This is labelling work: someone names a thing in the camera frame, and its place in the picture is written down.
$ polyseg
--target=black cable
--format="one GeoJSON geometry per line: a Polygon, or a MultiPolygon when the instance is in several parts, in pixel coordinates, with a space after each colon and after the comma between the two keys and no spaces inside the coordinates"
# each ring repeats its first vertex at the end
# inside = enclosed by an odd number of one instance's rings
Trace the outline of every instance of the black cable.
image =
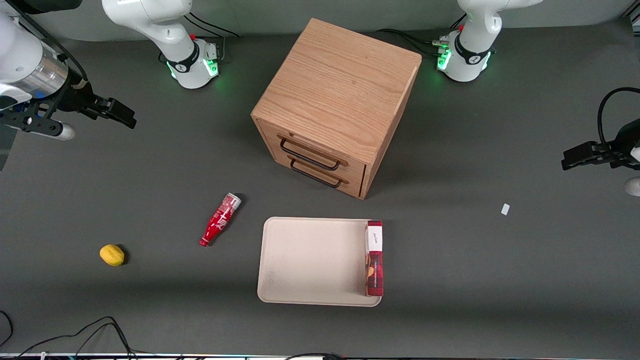
{"type": "Polygon", "coordinates": [[[605,140],[604,138],[604,132],[602,131],[602,113],[604,111],[604,106],[607,104],[607,101],[614,95],[617,94],[618,92],[635,92],[637,94],[640,94],[640,88],[632,88],[629,86],[626,87],[622,87],[622,88],[617,88],[614,90],[611,90],[600,102],[600,107],[598,109],[598,137],[600,137],[600,142],[602,143],[602,146],[604,146],[605,151],[607,152],[607,155],[609,155],[609,157],[613,160],[613,162],[618,163],[619,165],[622,165],[624,167],[628,167],[628,168],[633,168],[630,165],[624,164],[622,163],[617,157],[616,155],[613,153],[613,151],[611,150],[611,146],[609,146],[609,143],[607,143],[607,140],[605,140]]]}
{"type": "Polygon", "coordinates": [[[116,332],[118,333],[118,337],[120,338],[120,342],[122,342],[122,345],[127,349],[127,355],[131,354],[131,347],[129,346],[129,343],[127,342],[127,338],[124,336],[124,333],[122,332],[122,329],[120,328],[120,326],[118,325],[118,322],[112,317],[112,316],[103,316],[102,318],[99,318],[98,320],[84,326],[82,329],[80,329],[77,333],[73,334],[73,335],[59,335],[59,336],[55,336],[53,338],[49,338],[43,341],[40,341],[39,343],[36,343],[34,345],[31,345],[30,347],[28,347],[25,351],[21,352],[20,355],[13,357],[12,359],[15,359],[17,357],[23,356],[24,354],[28,353],[29,351],[33,350],[35,347],[42,345],[44,343],[48,343],[54,340],[58,340],[58,339],[62,339],[62,338],[75,338],[76,336],[80,335],[83,331],[87,330],[89,327],[95,325],[96,323],[99,323],[105,319],[109,319],[111,320],[110,322],[108,322],[107,324],[104,324],[102,327],[105,327],[108,324],[112,324],[112,326],[114,327],[114,329],[116,329],[116,332]]]}
{"type": "Polygon", "coordinates": [[[451,26],[449,26],[449,29],[454,29],[456,26],[458,26],[458,24],[465,19],[465,17],[467,17],[467,13],[465,13],[464,15],[462,15],[460,17],[460,19],[458,19],[456,22],[454,22],[453,24],[451,24],[451,26]]]}
{"type": "MultiPolygon", "coordinates": [[[[137,350],[137,349],[134,349],[134,348],[132,348],[132,347],[130,347],[129,349],[130,349],[130,350],[131,350],[131,352],[132,352],[132,353],[134,353],[134,354],[135,354],[135,353],[137,353],[137,352],[141,352],[142,354],[157,355],[157,354],[155,354],[155,353],[153,353],[153,352],[137,350]]],[[[177,358],[177,359],[175,359],[175,360],[182,360],[182,359],[184,359],[184,357],[178,357],[178,358],[177,358]]]]}
{"type": "Polygon", "coordinates": [[[89,337],[84,341],[84,343],[82,343],[82,345],[80,345],[80,347],[78,348],[78,350],[76,351],[76,354],[74,355],[74,359],[77,359],[78,354],[80,353],[80,350],[82,350],[82,348],[89,342],[89,340],[91,340],[91,338],[96,335],[100,330],[104,329],[105,327],[111,325],[114,329],[115,329],[115,325],[111,322],[102,324],[98,329],[95,329],[91,335],[89,335],[89,337]]]}
{"type": "Polygon", "coordinates": [[[303,356],[322,356],[322,357],[327,357],[330,360],[341,360],[341,359],[343,359],[342,356],[340,356],[338,354],[332,354],[330,352],[307,352],[307,353],[304,353],[304,354],[298,354],[298,355],[289,356],[285,360],[292,360],[292,359],[296,359],[297,357],[303,357],[303,356]]]}
{"type": "Polygon", "coordinates": [[[421,38],[417,38],[417,37],[415,37],[415,36],[413,36],[413,35],[411,35],[411,34],[409,34],[409,33],[406,33],[406,32],[404,32],[404,31],[401,31],[401,30],[396,30],[396,29],[380,29],[380,30],[378,30],[378,31],[380,31],[380,32],[382,32],[382,33],[393,33],[393,34],[397,34],[397,35],[400,35],[401,37],[410,38],[410,39],[412,39],[413,41],[419,42],[419,43],[421,43],[421,44],[431,45],[431,42],[430,42],[430,41],[423,40],[423,39],[421,39],[421,38]]]}
{"type": "Polygon", "coordinates": [[[29,15],[27,15],[25,12],[23,12],[22,10],[20,10],[20,8],[18,8],[17,6],[15,6],[13,4],[13,2],[11,0],[7,0],[7,3],[9,3],[9,5],[11,5],[13,7],[13,9],[15,9],[15,11],[17,11],[20,16],[24,19],[27,20],[27,22],[29,23],[29,25],[31,25],[34,29],[36,29],[43,37],[45,37],[45,39],[51,41],[52,43],[54,43],[58,49],[62,50],[62,53],[67,57],[70,58],[71,61],[76,65],[76,67],[78,68],[78,70],[80,71],[80,75],[82,75],[82,78],[85,81],[89,81],[89,79],[86,77],[86,72],[84,71],[84,68],[82,67],[82,65],[80,65],[80,63],[76,60],[76,58],[64,47],[62,46],[62,44],[56,40],[56,38],[54,38],[53,36],[51,36],[51,34],[45,30],[43,27],[41,27],[37,22],[35,22],[35,20],[33,20],[29,15]]]}
{"type": "Polygon", "coordinates": [[[396,30],[396,29],[380,29],[378,30],[379,32],[382,33],[393,33],[393,34],[397,34],[400,37],[402,37],[403,39],[405,39],[409,45],[411,45],[412,48],[416,49],[418,52],[422,53],[422,54],[426,54],[426,55],[433,55],[436,54],[435,51],[427,51],[424,48],[421,48],[419,46],[420,45],[431,45],[431,42],[427,41],[427,40],[423,40],[421,38],[417,38],[409,33],[405,33],[404,31],[401,30],[396,30]]]}
{"type": "Polygon", "coordinates": [[[202,20],[201,18],[197,17],[197,16],[196,16],[194,13],[192,13],[192,12],[190,12],[189,14],[190,14],[191,16],[193,16],[197,21],[200,21],[202,24],[209,25],[209,26],[214,27],[214,28],[216,28],[216,29],[218,29],[218,30],[226,31],[227,33],[230,33],[230,34],[235,35],[237,38],[239,38],[239,37],[240,37],[240,35],[238,35],[238,34],[234,33],[234,32],[233,32],[233,31],[231,31],[231,30],[227,30],[227,29],[225,29],[225,28],[221,28],[221,27],[219,27],[219,26],[216,26],[216,25],[214,25],[214,24],[210,24],[210,23],[208,23],[208,22],[206,22],[206,21],[202,20]]]}
{"type": "Polygon", "coordinates": [[[217,37],[219,37],[219,38],[221,38],[221,37],[222,37],[222,35],[220,35],[220,34],[218,34],[218,33],[214,32],[214,31],[211,31],[211,30],[205,29],[205,28],[201,27],[200,25],[196,24],[196,23],[195,23],[195,22],[193,22],[191,19],[189,19],[189,18],[187,17],[187,15],[185,15],[185,16],[184,16],[184,18],[185,18],[185,19],[187,19],[187,21],[188,21],[188,22],[192,23],[192,24],[193,24],[193,25],[195,25],[196,27],[198,27],[198,28],[200,28],[200,29],[202,29],[202,30],[204,30],[204,31],[206,31],[206,32],[208,32],[208,33],[210,33],[210,34],[216,35],[216,36],[217,36],[217,37]]]}
{"type": "Polygon", "coordinates": [[[4,315],[4,317],[6,318],[6,322],[9,323],[9,336],[7,336],[2,343],[0,343],[0,347],[2,347],[13,336],[13,323],[11,322],[11,318],[7,313],[2,310],[0,310],[0,313],[4,315]]]}

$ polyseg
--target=wooden cabinet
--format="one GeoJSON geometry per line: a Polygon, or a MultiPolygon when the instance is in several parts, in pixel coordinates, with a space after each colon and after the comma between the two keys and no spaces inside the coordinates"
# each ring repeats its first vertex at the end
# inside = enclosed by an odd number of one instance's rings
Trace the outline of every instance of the wooden cabinet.
{"type": "Polygon", "coordinates": [[[422,57],[311,19],[252,111],[274,160],[364,199],[422,57]]]}

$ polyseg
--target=plastic tray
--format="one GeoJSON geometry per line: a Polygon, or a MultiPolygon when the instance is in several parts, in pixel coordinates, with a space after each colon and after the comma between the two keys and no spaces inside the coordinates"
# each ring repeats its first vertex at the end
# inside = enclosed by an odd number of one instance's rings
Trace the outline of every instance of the plastic tray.
{"type": "Polygon", "coordinates": [[[286,304],[376,306],[366,294],[367,220],[273,217],[264,223],[258,297],[286,304]]]}

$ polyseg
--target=silver metal cylinder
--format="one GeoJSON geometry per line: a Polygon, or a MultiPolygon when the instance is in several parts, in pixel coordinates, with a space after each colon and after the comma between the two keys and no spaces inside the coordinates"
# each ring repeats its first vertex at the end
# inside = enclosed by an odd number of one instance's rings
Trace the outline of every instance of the silver metal cylinder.
{"type": "Polygon", "coordinates": [[[58,91],[65,84],[68,73],[67,64],[59,61],[49,46],[42,44],[42,59],[38,66],[24,79],[9,85],[28,92],[35,99],[41,99],[58,91]]]}

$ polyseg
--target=lemon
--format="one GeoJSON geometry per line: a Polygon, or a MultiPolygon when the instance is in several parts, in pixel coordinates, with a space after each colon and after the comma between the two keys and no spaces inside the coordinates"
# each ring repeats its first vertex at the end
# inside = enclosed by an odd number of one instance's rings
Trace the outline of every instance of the lemon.
{"type": "Polygon", "coordinates": [[[118,266],[124,263],[124,251],[117,245],[109,244],[103,246],[100,249],[100,257],[111,266],[118,266]]]}

